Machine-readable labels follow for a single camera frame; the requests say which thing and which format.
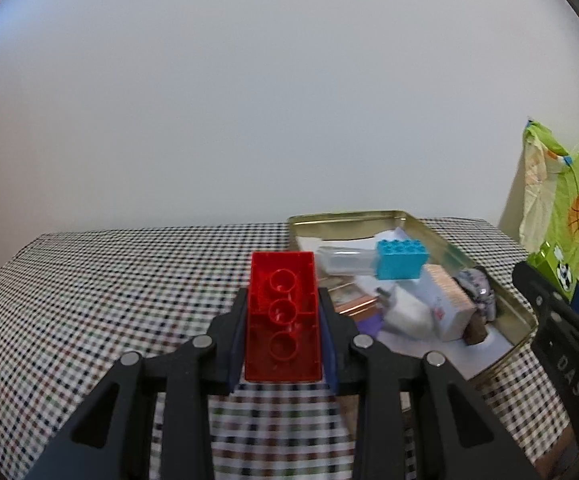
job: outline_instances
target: triangular cutout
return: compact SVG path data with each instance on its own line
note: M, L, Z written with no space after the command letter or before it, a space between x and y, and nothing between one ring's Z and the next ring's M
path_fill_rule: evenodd
M98 449L105 447L119 391L120 386L114 383L100 396L96 405L72 432L74 442Z
M450 384L447 387L447 397L458 431L458 441L462 447L480 446L493 441L492 431L485 425L455 384Z

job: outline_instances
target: white wall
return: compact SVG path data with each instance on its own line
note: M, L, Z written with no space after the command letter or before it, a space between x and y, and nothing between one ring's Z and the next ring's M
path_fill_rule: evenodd
M55 230L497 224L528 116L579 140L565 0L2 0L0 266Z

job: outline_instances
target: white box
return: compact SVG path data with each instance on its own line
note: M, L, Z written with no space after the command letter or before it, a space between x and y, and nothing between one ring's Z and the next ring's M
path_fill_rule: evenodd
M417 293L431 308L439 339L460 339L476 307L445 269L439 265L424 265Z

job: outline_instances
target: gold tray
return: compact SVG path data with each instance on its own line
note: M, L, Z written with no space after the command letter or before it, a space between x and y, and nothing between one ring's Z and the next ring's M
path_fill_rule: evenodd
M410 237L422 241L429 251L429 263L439 264L453 275L460 269L476 266L476 262L445 238L432 231L423 222L404 211L359 211L292 216L289 224L289 247L299 250L297 237L317 237L322 240L355 240L372 236L397 227ZM470 379L478 385L494 375L510 356L526 343L538 323L534 314L518 301L509 290L492 279L496 294L497 316L492 325L509 341L513 348L490 367Z

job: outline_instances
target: checkered tablecloth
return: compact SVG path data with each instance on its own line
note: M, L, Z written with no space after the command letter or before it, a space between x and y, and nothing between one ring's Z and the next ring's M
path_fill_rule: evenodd
M513 289L526 253L511 239L484 221L426 222ZM154 356L204 333L247 284L252 251L287 245L285 224L247 224L50 234L21 250L0 270L0 471L23 478L123 352ZM569 423L528 347L482 392L531 459ZM353 442L323 384L242 384L210 400L210 428L218 479L351 476Z

